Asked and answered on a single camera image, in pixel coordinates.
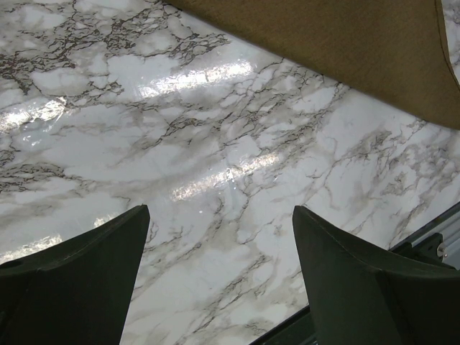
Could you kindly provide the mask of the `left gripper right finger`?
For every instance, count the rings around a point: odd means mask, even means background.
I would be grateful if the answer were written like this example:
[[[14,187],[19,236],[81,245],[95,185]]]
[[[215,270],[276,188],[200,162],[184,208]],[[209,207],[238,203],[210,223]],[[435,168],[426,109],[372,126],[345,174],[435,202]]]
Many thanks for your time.
[[[303,206],[293,231],[319,344],[458,344],[459,271],[341,230]]]

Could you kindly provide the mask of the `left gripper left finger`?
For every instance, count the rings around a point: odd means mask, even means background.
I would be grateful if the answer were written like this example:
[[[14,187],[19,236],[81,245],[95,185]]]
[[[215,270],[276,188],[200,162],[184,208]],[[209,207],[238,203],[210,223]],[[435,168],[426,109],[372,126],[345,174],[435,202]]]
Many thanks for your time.
[[[150,213],[135,206],[1,265],[2,344],[119,344]]]

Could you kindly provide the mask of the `brown cloth napkin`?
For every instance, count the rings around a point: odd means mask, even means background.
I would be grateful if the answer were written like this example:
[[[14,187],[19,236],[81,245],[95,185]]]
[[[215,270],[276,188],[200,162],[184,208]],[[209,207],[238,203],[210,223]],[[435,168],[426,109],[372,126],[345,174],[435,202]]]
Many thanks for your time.
[[[440,1],[180,0],[174,6],[422,120],[459,128],[459,82]]]

